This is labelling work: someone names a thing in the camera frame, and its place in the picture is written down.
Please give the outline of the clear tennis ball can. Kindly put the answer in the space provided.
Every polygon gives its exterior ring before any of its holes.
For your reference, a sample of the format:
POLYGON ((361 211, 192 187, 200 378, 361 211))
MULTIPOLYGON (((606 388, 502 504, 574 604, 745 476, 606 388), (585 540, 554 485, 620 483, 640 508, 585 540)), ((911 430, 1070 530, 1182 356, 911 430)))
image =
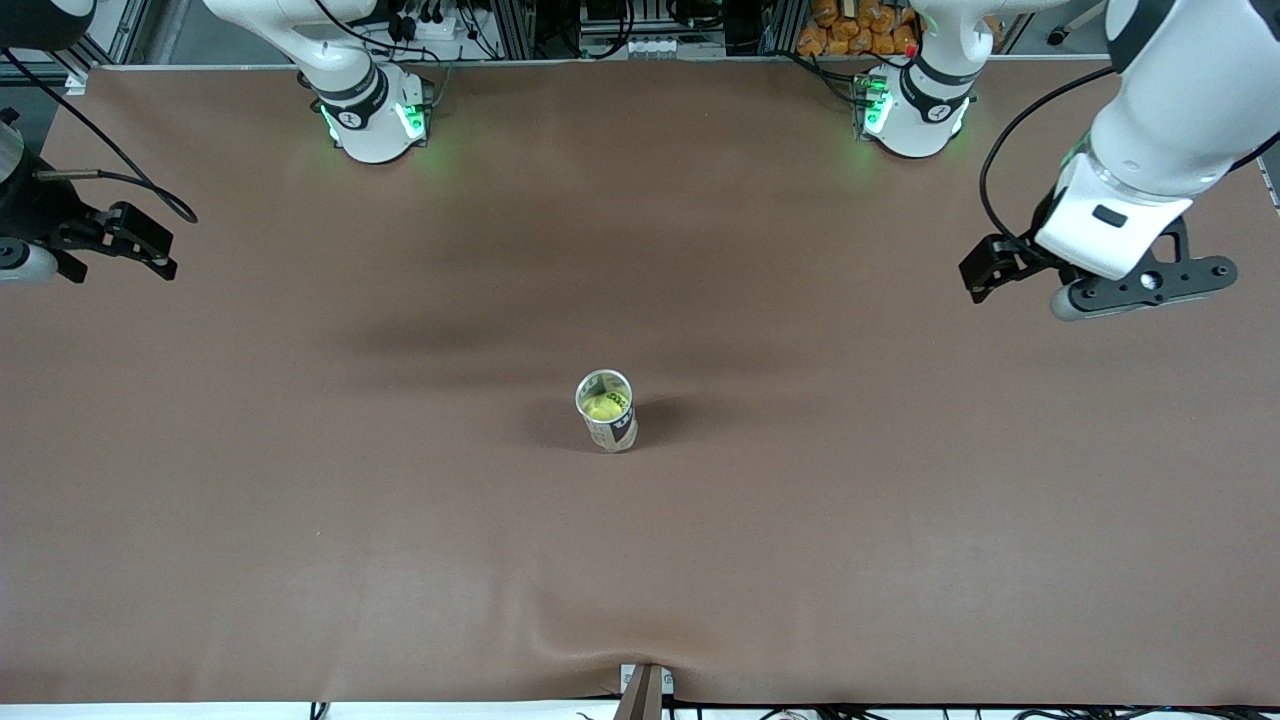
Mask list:
POLYGON ((634 446, 637 425, 635 421, 634 391, 628 379, 620 372, 612 369, 599 369, 588 373, 579 383, 575 396, 575 407, 582 418, 593 442, 608 454, 625 452, 634 446), (579 401, 590 395, 607 391, 625 392, 630 400, 630 410, 617 421, 600 423, 588 419, 579 409, 579 401))

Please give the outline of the aluminium frame upright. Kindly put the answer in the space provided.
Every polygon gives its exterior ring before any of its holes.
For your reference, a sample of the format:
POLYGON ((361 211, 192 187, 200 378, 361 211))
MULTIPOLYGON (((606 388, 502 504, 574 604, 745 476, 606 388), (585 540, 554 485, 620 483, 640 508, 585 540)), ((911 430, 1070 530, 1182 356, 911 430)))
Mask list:
POLYGON ((509 61, 534 59, 538 0, 488 0, 500 38, 500 55, 509 61))
POLYGON ((763 0, 764 29, 760 54, 794 53, 799 35, 810 19, 809 0, 763 0))

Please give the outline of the white power strip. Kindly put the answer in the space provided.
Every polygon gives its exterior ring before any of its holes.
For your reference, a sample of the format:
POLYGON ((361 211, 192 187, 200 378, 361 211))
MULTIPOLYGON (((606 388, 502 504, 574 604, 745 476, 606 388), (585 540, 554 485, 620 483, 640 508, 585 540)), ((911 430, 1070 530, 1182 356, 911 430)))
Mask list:
POLYGON ((434 6, 406 5, 390 14, 388 33, 397 44, 452 42, 458 38, 460 23, 434 6))

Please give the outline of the aluminium frame profile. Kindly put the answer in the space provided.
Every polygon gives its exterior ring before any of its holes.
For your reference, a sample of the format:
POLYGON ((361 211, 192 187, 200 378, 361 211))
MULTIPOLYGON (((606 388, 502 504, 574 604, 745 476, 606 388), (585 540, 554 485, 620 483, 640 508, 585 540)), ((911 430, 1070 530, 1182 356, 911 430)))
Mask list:
POLYGON ((90 72, 131 61, 154 0, 93 0, 93 15, 82 36, 52 58, 67 70, 64 90, 82 95, 90 72))

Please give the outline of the orange packaged snacks pile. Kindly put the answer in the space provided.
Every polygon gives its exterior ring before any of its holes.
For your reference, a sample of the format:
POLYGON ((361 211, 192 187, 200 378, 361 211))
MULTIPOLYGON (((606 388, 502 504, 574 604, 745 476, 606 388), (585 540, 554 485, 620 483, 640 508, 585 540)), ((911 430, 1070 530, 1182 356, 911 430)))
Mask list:
POLYGON ((806 0, 794 51, 801 56, 911 58, 922 18, 906 3, 890 0, 806 0))

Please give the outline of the brown table mat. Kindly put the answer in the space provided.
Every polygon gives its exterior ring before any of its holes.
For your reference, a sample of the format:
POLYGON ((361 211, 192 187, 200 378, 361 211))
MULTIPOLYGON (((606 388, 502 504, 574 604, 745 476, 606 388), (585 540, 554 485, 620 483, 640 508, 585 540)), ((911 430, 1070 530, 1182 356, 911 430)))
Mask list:
POLYGON ((289 70, 78 106, 200 222, 175 281, 0 290, 0 703, 604 694, 1280 706, 1280 215, 1206 301, 970 302, 977 174, 1085 61, 998 61, 924 161, 782 61, 458 69, 366 167, 289 70), (632 386, 599 448, 590 372, 632 386))

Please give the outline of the grey chair leg with caster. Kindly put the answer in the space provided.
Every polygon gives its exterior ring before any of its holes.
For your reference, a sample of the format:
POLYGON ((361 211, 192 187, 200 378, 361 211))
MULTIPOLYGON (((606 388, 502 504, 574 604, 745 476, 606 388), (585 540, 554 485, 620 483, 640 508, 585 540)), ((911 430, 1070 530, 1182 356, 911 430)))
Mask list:
POLYGON ((1048 32, 1047 45, 1060 47, 1074 33, 1103 17, 1108 0, 1088 0, 1088 3, 1087 6, 1078 8, 1074 15, 1066 15, 1048 32))

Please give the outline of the white terminal block row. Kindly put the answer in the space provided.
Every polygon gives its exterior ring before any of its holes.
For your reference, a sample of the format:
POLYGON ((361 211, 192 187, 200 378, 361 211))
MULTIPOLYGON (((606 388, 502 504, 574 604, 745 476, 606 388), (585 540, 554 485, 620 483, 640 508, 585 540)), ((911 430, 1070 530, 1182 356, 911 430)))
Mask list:
POLYGON ((577 56, 608 61, 701 61, 728 56, 718 35, 637 35, 614 47, 617 38, 582 36, 577 56))

